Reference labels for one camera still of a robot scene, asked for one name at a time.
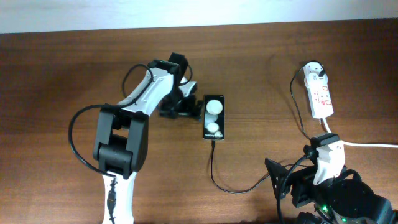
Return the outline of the black smartphone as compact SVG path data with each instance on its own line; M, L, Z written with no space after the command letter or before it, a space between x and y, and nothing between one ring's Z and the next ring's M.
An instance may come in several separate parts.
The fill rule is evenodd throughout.
M203 138L212 141L225 139L224 95L204 96Z

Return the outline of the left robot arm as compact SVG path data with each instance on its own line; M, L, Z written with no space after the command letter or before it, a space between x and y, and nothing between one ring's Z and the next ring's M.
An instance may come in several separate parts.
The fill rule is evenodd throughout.
M195 97L197 83L184 77L191 69L184 55L172 53L145 68L144 79L132 93L115 109L99 112L93 158L103 173L104 223L134 223L134 181L146 159L154 110L169 119L201 119L203 102Z

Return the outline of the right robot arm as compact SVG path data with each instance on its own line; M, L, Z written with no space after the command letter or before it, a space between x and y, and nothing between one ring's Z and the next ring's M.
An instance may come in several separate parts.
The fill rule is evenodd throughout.
M287 194L292 204L300 208L314 204L314 212L300 212L294 223L397 223L397 210L391 202L373 192L353 169L343 168L338 177L315 185L317 166L304 165L290 171L286 166L266 158L265 165L277 200L278 219L287 223L281 209L281 200Z

